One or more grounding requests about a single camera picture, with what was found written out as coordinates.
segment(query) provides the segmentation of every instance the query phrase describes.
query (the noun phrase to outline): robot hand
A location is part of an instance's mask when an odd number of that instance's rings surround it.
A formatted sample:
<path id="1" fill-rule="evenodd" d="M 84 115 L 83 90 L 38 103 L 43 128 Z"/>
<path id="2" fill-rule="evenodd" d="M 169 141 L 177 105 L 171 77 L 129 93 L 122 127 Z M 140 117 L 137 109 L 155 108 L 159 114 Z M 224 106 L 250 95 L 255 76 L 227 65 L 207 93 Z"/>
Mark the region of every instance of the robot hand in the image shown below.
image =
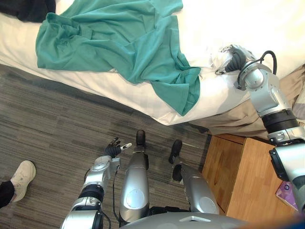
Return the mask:
<path id="1" fill-rule="evenodd" d="M 115 158 L 118 154 L 120 154 L 123 150 L 132 146 L 131 143 L 127 143 L 122 147 L 119 145 L 121 141 L 118 141 L 118 137 L 114 138 L 109 145 L 105 148 L 103 156 L 111 156 L 111 158 Z"/>

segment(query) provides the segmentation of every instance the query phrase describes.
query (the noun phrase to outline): striped carpet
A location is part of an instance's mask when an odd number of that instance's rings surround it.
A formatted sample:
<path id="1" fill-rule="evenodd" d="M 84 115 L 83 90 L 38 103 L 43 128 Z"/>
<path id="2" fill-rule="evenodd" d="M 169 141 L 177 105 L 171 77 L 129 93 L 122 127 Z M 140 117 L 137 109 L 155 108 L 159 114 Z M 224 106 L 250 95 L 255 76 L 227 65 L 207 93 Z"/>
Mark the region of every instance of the striped carpet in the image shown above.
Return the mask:
<path id="1" fill-rule="evenodd" d="M 134 144 L 138 129 L 146 131 L 151 206 L 188 209 L 183 186 L 171 179 L 167 158 L 179 138 L 184 142 L 181 157 L 201 170 L 210 141 L 207 133 L 189 124 L 164 126 L 107 98 L 0 65 L 0 181 L 9 180 L 22 160 L 33 161 L 37 168 L 25 198 L 0 209 L 0 228 L 59 228 L 95 158 L 115 136 L 122 143 Z M 132 148 L 120 155 L 117 212 L 131 153 Z M 103 210 L 111 218 L 112 228 L 118 228 L 111 188 Z"/>

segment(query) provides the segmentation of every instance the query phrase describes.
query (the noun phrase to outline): wooden cabinet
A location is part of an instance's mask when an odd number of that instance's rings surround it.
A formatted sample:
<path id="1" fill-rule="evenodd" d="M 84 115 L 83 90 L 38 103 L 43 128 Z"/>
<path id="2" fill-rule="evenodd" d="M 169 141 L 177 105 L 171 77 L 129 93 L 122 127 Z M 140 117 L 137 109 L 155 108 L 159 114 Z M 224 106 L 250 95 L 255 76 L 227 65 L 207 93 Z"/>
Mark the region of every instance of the wooden cabinet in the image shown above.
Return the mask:
<path id="1" fill-rule="evenodd" d="M 249 222 L 281 219 L 295 213 L 275 196 L 281 180 L 272 167 L 273 146 L 234 135 L 213 136 L 203 177 L 222 214 Z"/>

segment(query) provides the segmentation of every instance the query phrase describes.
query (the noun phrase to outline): robot leg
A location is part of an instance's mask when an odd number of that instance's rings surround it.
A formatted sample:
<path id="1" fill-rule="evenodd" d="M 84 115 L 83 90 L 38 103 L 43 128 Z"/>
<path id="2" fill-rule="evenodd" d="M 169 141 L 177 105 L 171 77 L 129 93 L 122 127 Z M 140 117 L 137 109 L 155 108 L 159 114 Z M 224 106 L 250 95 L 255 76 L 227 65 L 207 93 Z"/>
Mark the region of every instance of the robot leg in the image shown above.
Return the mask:
<path id="1" fill-rule="evenodd" d="M 186 197 L 192 212 L 219 214 L 219 208 L 206 180 L 194 168 L 179 157 L 182 141 L 176 140 L 169 162 L 173 164 L 173 180 L 183 180 Z"/>
<path id="2" fill-rule="evenodd" d="M 126 170 L 120 201 L 121 225 L 149 215 L 149 186 L 146 170 L 148 156 L 144 152 L 145 132 L 137 132 L 137 147 Z"/>

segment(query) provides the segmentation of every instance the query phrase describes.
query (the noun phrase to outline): green shirt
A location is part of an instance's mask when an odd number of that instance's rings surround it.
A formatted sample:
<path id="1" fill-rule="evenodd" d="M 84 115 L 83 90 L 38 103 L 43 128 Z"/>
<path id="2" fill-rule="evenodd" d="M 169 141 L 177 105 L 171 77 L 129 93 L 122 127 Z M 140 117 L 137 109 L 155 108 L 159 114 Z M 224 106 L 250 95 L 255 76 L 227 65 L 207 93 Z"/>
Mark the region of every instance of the green shirt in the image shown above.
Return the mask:
<path id="1" fill-rule="evenodd" d="M 62 15 L 48 13 L 42 23 L 37 65 L 114 68 L 131 83 L 149 81 L 160 98 L 185 115 L 199 98 L 200 68 L 190 67 L 180 51 L 178 21 L 171 14 L 182 7 L 181 0 L 75 0 Z"/>

